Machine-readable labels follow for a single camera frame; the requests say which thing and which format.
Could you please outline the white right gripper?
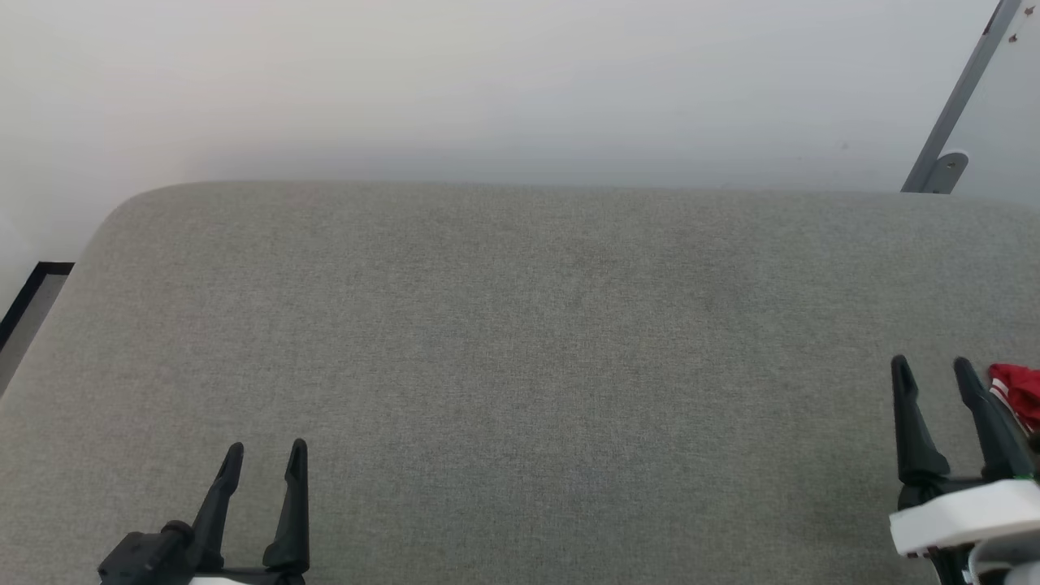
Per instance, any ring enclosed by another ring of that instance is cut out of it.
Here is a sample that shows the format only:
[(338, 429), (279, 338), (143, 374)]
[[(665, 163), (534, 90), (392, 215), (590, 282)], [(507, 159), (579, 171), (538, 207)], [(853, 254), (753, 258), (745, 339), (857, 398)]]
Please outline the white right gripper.
[[(895, 551), (932, 563), (940, 585), (1040, 585), (1040, 483), (1029, 449), (965, 357), (952, 363), (972, 412), (989, 483), (939, 495), (889, 516)], [(891, 359), (896, 474), (905, 486), (946, 480), (950, 463), (926, 428), (920, 389), (904, 355)]]

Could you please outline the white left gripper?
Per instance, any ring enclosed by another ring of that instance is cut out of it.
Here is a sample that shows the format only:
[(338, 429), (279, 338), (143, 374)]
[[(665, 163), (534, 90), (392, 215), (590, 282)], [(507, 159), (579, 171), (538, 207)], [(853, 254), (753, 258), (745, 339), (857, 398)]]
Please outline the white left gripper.
[(222, 554), (231, 495), (238, 488), (245, 448), (234, 442), (224, 456), (193, 522), (192, 563), (187, 585), (307, 585), (310, 568), (308, 447), (294, 440), (284, 473), (286, 490), (275, 539), (265, 548), (264, 567), (227, 567)]

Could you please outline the red white basketball jersey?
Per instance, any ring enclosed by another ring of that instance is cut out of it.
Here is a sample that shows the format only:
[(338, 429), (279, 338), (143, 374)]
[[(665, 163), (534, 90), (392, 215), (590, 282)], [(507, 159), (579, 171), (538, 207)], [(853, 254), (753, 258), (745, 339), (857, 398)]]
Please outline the red white basketball jersey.
[(1040, 432), (1040, 370), (1009, 363), (988, 367), (990, 392), (998, 397), (1028, 436)]

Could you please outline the grey metal bracket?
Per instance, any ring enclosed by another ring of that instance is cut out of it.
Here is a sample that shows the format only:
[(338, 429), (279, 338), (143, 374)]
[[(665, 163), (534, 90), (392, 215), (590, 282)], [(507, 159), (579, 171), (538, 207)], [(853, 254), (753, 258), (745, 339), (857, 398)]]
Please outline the grey metal bracket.
[(941, 155), (926, 176), (921, 190), (936, 193), (936, 195), (951, 195), (964, 174), (967, 164), (969, 164), (969, 156), (958, 149)]

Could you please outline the black frame strip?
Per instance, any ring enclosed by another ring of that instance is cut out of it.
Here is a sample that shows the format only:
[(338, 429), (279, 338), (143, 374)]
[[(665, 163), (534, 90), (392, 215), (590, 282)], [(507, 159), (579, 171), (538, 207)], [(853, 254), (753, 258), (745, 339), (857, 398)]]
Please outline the black frame strip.
[(0, 351), (4, 349), (5, 345), (11, 338), (16, 326), (21, 322), (22, 316), (25, 314), (33, 298), (37, 295), (37, 290), (46, 278), (48, 276), (68, 276), (72, 273), (74, 266), (74, 262), (40, 262), (33, 268), (25, 284), (19, 290), (18, 295), (16, 295), (10, 309), (0, 321)]

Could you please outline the grey metal door post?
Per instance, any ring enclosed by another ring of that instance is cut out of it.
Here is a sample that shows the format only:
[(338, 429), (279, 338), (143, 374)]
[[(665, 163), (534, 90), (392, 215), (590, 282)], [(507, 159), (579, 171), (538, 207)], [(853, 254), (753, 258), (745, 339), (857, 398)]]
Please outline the grey metal door post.
[(972, 54), (963, 67), (954, 88), (951, 90), (946, 104), (943, 105), (931, 132), (926, 137), (921, 151), (907, 174), (900, 192), (924, 193), (921, 188), (925, 178), (936, 160), (951, 151), (962, 151), (962, 149), (947, 148), (952, 131), (960, 121), (961, 115), (966, 110), (978, 82), (983, 78), (988, 63), (1002, 45), (1011, 23), (1022, 10), (1021, 4), (1022, 0), (999, 0), (998, 4), (995, 5), (983, 33), (978, 39)]

